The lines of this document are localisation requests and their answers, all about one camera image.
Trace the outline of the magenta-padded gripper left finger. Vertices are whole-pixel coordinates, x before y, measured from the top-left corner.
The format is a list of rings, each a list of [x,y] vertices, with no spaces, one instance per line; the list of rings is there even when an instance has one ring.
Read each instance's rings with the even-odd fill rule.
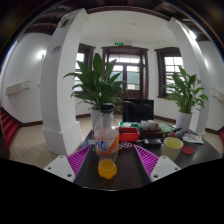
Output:
[[[69,156],[59,155],[44,170],[73,182],[79,173],[87,153],[93,148],[92,145],[81,148]]]

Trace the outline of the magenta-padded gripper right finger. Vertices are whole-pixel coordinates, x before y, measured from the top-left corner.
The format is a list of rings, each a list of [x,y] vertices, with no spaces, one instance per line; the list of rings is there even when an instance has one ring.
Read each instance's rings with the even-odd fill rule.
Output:
[[[167,156],[158,157],[138,145],[135,145],[134,148],[151,182],[155,182],[180,170],[180,167]]]

